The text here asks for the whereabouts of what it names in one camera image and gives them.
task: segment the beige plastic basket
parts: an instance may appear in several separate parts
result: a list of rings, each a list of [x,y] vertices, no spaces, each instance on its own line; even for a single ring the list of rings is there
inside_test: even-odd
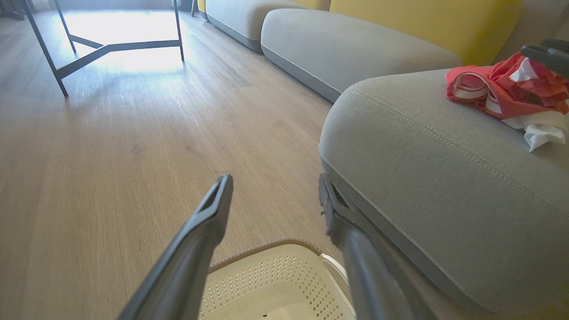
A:
[[[329,267],[347,284],[346,272],[336,260],[299,244],[282,244],[238,259],[208,275],[199,318],[355,319]]]

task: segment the gray sofa cushion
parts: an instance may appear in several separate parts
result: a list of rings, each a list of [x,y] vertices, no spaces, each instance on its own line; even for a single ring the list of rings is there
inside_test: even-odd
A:
[[[289,0],[207,0],[208,20],[249,48],[261,51],[261,27],[267,13],[303,6]]]
[[[460,65],[454,54],[429,42],[317,10],[271,11],[261,47],[269,60],[330,101],[371,77]]]
[[[522,132],[448,101],[447,72],[348,88],[325,121],[322,160],[443,291],[497,313],[551,302],[569,288],[569,146],[529,153]]]

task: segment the clothing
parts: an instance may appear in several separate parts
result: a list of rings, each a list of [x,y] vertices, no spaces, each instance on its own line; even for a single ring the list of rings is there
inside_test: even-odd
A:
[[[524,129],[530,151],[569,134],[569,80],[516,53],[493,67],[454,68],[445,76],[447,98],[476,106],[514,129]]]

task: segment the yellow sofa backrest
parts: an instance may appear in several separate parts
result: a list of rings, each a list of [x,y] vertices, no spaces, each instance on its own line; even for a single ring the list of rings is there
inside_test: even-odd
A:
[[[324,10],[330,9],[330,0],[292,0],[308,9]]]
[[[292,0],[308,9],[324,10],[330,9],[330,0]],[[197,8],[205,12],[205,0],[197,0]]]
[[[431,42],[465,65],[488,65],[516,27],[522,1],[332,0],[330,11]]]

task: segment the wooden floor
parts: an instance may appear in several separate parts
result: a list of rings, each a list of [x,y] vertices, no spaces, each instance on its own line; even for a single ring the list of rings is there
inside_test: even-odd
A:
[[[100,43],[177,37],[171,11],[67,17]],[[56,65],[71,62],[57,13],[36,19]],[[29,23],[0,19],[0,319],[115,318],[224,173],[235,192],[213,262],[291,237],[341,259],[317,195],[330,103],[203,19],[181,24],[185,63],[177,48],[112,53],[64,79],[65,100]],[[441,318],[506,319],[409,270]]]

